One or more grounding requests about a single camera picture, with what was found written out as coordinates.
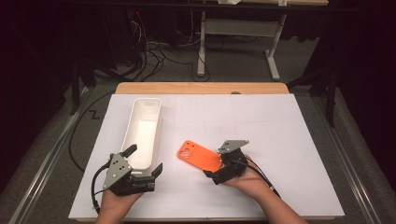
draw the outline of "table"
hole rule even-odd
[[[284,84],[170,82],[121,83],[118,86],[116,94],[110,100],[70,218],[80,221],[92,221],[95,218],[96,214],[91,210],[91,199],[87,197],[87,186],[91,184],[92,173],[101,165],[99,163],[106,161],[108,153],[114,152],[112,148],[120,148],[122,133],[127,128],[128,113],[131,111],[128,102],[143,96],[159,97],[163,101],[158,158],[161,158],[164,166],[162,175],[156,181],[156,190],[145,194],[132,208],[126,220],[263,219],[263,213],[254,201],[235,189],[215,186],[211,179],[204,177],[202,171],[192,169],[178,160],[176,154],[173,155],[181,146],[180,139],[192,137],[191,140],[197,139],[205,147],[215,148],[222,144],[223,137],[228,136],[248,136],[251,142],[246,151],[243,149],[244,152],[256,158],[258,164],[266,164],[261,168],[277,186],[282,198],[302,216],[331,219],[344,215],[294,96],[289,94]],[[217,137],[211,137],[219,133],[220,142]],[[288,141],[278,141],[285,136]],[[258,139],[265,139],[265,146],[260,145]],[[284,167],[293,163],[293,167]],[[101,181],[103,178],[101,180],[99,176],[97,189],[100,188]]]
[[[327,6],[328,0],[242,0],[241,3],[272,4],[286,7],[287,4],[295,6]],[[267,36],[272,38],[272,44],[265,50],[265,57],[274,81],[279,81],[280,76],[276,68],[274,54],[276,46],[282,34],[287,14],[282,14],[278,21],[243,21],[243,20],[220,20],[208,19],[205,11],[201,18],[201,41],[198,54],[197,74],[202,77],[205,74],[205,35],[251,35]]]

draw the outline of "phone case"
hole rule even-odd
[[[184,142],[177,152],[177,156],[201,170],[216,172],[222,165],[219,154],[190,140]]]

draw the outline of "white container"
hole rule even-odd
[[[149,175],[156,164],[156,135],[160,120],[161,100],[157,98],[138,98],[134,100],[128,129],[122,150],[137,145],[137,151],[128,158],[133,174]]]

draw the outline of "white board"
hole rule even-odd
[[[216,151],[225,140],[248,140],[242,147],[302,217],[341,217],[343,209],[293,94],[149,94],[112,96],[81,181],[70,218],[96,218],[93,174],[110,153],[119,152],[134,99],[162,102],[156,161],[163,173],[154,192],[132,207],[127,219],[263,218],[260,207],[237,189],[216,186],[202,171],[177,157],[184,141]],[[98,176],[101,189],[105,173]]]

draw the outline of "dark background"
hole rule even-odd
[[[375,1],[371,5],[369,1],[341,0],[331,1],[331,5],[365,6],[366,14],[363,18],[338,16],[331,19],[290,15],[281,37],[298,36],[304,41],[321,36],[305,74],[326,66],[331,58],[342,59],[336,70],[337,86],[368,147],[396,189],[396,172],[392,166],[396,161],[394,4]],[[120,13],[116,15],[124,15],[122,9],[117,10]],[[118,27],[119,32],[125,34],[128,31],[124,29],[123,16],[107,21],[107,12],[106,8],[63,8],[56,1],[46,0],[0,3],[0,191],[39,131],[64,103],[63,91],[70,84],[75,56],[83,55],[106,67],[132,57],[117,46],[110,47],[111,40],[106,38],[106,32],[111,30],[108,28]],[[161,15],[164,12],[156,11],[157,17],[150,17],[149,13],[153,12],[142,14],[148,29],[165,40],[171,41],[176,34],[175,24],[181,29],[188,26],[183,21],[190,15],[183,12]],[[167,23],[156,27],[162,18],[167,18]],[[358,35],[347,39],[355,31]],[[343,50],[334,56],[338,46],[343,46]]]

